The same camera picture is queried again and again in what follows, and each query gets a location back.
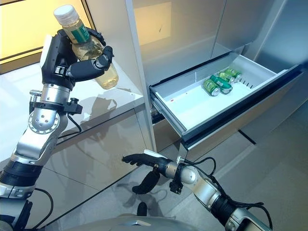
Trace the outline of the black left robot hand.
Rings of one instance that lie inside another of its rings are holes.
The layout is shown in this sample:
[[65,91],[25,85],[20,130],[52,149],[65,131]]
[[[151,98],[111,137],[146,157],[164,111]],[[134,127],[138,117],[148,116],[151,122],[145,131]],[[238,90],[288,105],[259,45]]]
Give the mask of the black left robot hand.
[[75,83],[103,75],[112,63],[113,48],[107,46],[102,34],[86,28],[91,36],[105,46],[97,58],[78,61],[72,50],[72,42],[63,29],[51,38],[47,56],[41,67],[42,83],[55,84],[72,90]]

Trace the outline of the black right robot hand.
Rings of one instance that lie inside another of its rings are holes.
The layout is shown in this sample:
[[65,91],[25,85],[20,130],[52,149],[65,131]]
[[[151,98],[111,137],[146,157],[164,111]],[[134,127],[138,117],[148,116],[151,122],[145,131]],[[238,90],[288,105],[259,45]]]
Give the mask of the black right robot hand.
[[149,193],[155,185],[158,183],[160,179],[160,175],[166,175],[166,169],[168,164],[171,162],[170,159],[165,157],[157,157],[150,154],[131,154],[124,156],[122,161],[125,163],[130,163],[131,165],[136,164],[147,165],[152,167],[152,171],[150,171],[146,177],[143,179],[140,185],[134,186],[132,191],[135,194],[147,194]]

